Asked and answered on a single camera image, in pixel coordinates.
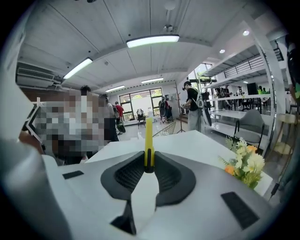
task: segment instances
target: black slot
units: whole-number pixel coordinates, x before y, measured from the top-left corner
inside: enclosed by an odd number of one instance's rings
[[[68,172],[68,173],[65,173],[63,174],[62,176],[65,178],[65,179],[69,179],[69,178],[74,178],[74,177],[77,177],[77,176],[80,176],[80,175],[83,175],[84,173],[81,172],[81,171],[75,171],[75,172]]]
[[[235,192],[221,194],[221,197],[243,230],[259,219]]]

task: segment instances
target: chair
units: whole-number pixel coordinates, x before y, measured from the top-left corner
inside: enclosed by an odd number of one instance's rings
[[[260,135],[254,132],[243,131],[243,130],[240,131],[240,126],[249,126],[254,131],[260,132]],[[258,143],[258,147],[257,147],[258,149],[262,141],[263,130],[264,130],[264,121],[259,111],[255,109],[251,109],[245,114],[244,117],[236,121],[233,137],[234,138],[242,137],[248,143]]]
[[[144,116],[144,111],[142,109],[138,109],[136,111],[137,114],[137,127],[140,128],[140,125],[144,125],[146,124],[146,117]]]

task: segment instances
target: gray chair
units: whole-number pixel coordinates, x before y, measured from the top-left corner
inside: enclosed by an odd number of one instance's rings
[[[253,130],[254,132],[248,132],[245,130],[240,131],[240,126],[251,127],[251,130]],[[245,139],[246,142],[258,143],[258,147],[257,147],[258,149],[262,141],[263,130],[264,130],[264,121],[259,111],[255,109],[251,109],[246,113],[244,117],[236,121],[233,137],[234,138],[242,137],[243,139]]]

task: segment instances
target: floor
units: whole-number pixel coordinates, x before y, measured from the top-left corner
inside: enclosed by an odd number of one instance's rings
[[[175,128],[174,128],[174,134],[176,134],[177,132],[180,131],[180,121],[179,120],[174,120],[174,122],[176,123]],[[171,123],[163,123],[160,124],[160,122],[154,122],[153,123],[153,135],[158,133],[159,131],[161,131],[163,128],[169,126]],[[125,127],[126,132],[119,135],[119,140],[120,141],[128,141],[128,140],[132,140],[132,139],[141,139],[141,138],[145,138],[145,127],[144,126],[137,126],[137,125],[131,125],[131,126],[126,126]],[[182,123],[182,129],[184,131],[188,130],[188,125],[187,123]],[[204,128],[202,128],[202,133],[204,133],[205,135],[207,135],[208,137],[214,139],[216,142],[218,142],[219,144],[226,146],[226,135],[219,133],[219,132],[215,132],[213,130],[205,130]],[[270,177],[272,177],[274,180],[271,184],[271,186],[269,187],[268,191],[266,192],[264,198],[269,201],[271,206],[276,206],[279,204],[280,202],[280,192],[277,191],[276,194],[274,196],[272,196],[272,198],[270,199],[271,196],[271,191],[274,188],[275,183],[278,181],[279,175],[281,173],[281,170],[284,166],[285,160],[284,159],[279,159],[279,158],[275,158],[272,157],[272,160],[267,161],[265,163],[265,167],[264,167],[264,172],[266,174],[268,174]]]

